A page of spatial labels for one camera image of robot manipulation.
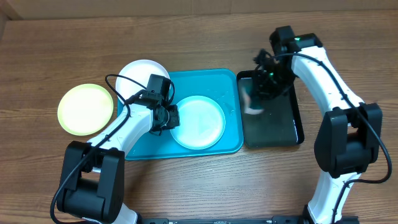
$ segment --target brown tabletop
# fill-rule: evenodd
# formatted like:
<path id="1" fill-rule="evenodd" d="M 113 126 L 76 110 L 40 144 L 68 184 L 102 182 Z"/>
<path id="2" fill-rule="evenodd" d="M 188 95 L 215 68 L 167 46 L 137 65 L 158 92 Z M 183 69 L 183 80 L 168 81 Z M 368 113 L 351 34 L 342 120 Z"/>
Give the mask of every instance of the brown tabletop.
<path id="1" fill-rule="evenodd" d="M 72 136 L 58 123 L 57 106 L 69 89 L 82 83 L 106 86 L 106 74 L 142 58 L 158 61 L 168 71 L 250 70 L 258 50 L 270 50 L 271 32 L 286 25 L 296 34 L 316 33 L 348 86 L 365 102 L 379 104 L 382 139 L 394 163 L 397 24 L 398 11 L 7 22 L 0 41 L 0 223 L 52 222 L 50 201 L 65 148 L 72 140 L 92 137 Z M 299 215 L 320 173 L 313 143 L 322 117 L 303 83 L 297 80 L 295 86 L 303 144 L 127 162 L 124 203 L 147 218 Z M 363 177 L 379 179 L 385 173 L 380 152 Z M 397 184 L 396 173 L 382 185 L 356 184 L 343 213 L 359 216 L 361 223 L 398 223 Z M 64 213 L 57 216 L 75 220 Z"/>

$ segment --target blue mat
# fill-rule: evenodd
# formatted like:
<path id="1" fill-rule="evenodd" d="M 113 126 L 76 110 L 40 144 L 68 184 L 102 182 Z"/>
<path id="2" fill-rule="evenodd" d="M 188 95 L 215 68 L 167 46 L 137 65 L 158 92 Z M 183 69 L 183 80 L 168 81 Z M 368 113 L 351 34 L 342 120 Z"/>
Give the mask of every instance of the blue mat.
<path id="1" fill-rule="evenodd" d="M 178 144 L 169 130 L 161 136 L 145 133 L 134 145 L 126 160 L 166 159 L 176 157 L 208 156 L 237 152 L 243 145 L 243 128 L 239 107 L 236 76 L 228 69 L 170 72 L 175 85 L 172 104 L 189 96 L 206 96 L 216 101 L 224 111 L 226 124 L 221 139 L 207 149 L 191 150 Z M 123 104 L 118 102 L 118 115 Z"/>

